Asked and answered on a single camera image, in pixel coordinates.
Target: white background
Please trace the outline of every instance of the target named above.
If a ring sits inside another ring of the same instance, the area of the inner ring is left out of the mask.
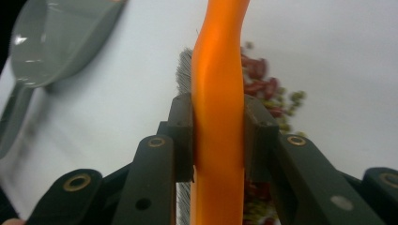
[[[22,218],[59,176],[104,176],[130,163],[177,94],[178,55],[193,48],[207,1],[130,0],[99,54],[75,76],[39,88],[0,185]],[[242,43],[269,61],[269,76],[308,94],[292,120],[331,163],[361,178],[398,169],[398,2],[252,0]],[[0,111],[13,85],[6,65]]]

